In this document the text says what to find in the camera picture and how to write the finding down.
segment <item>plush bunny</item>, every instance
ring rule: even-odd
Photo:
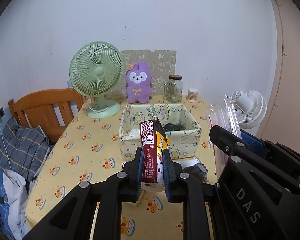
[[[138,62],[129,65],[127,69],[127,103],[148,103],[149,97],[153,91],[150,87],[152,76],[148,63],[145,61]]]

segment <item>cartoon packaging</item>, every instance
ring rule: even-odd
[[[162,152],[170,149],[170,139],[159,119],[141,122],[140,137],[143,148],[141,187],[152,192],[164,191]]]

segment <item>glass jar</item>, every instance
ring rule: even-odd
[[[166,99],[172,103],[181,101],[182,88],[182,76],[170,75],[168,82],[164,85],[164,95]]]

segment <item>barcode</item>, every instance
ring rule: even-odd
[[[154,144],[153,122],[148,121],[141,124],[142,146],[145,144]]]

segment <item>table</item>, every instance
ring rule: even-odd
[[[113,98],[126,106],[125,97]],[[213,149],[205,120],[205,108],[209,107],[200,98],[191,104],[183,96],[182,103],[202,128],[200,145],[196,156],[208,168],[208,180],[215,184],[216,167]],[[152,96],[150,104],[168,103],[162,96]],[[26,220],[32,228],[80,181],[91,183],[106,180],[122,168],[122,157],[117,133],[122,111],[104,119],[87,116],[86,107],[77,113],[48,156],[35,183],[26,208]],[[148,208],[160,202],[160,208]],[[165,192],[145,191],[138,206],[122,204],[121,239],[182,239],[182,203],[167,202]]]

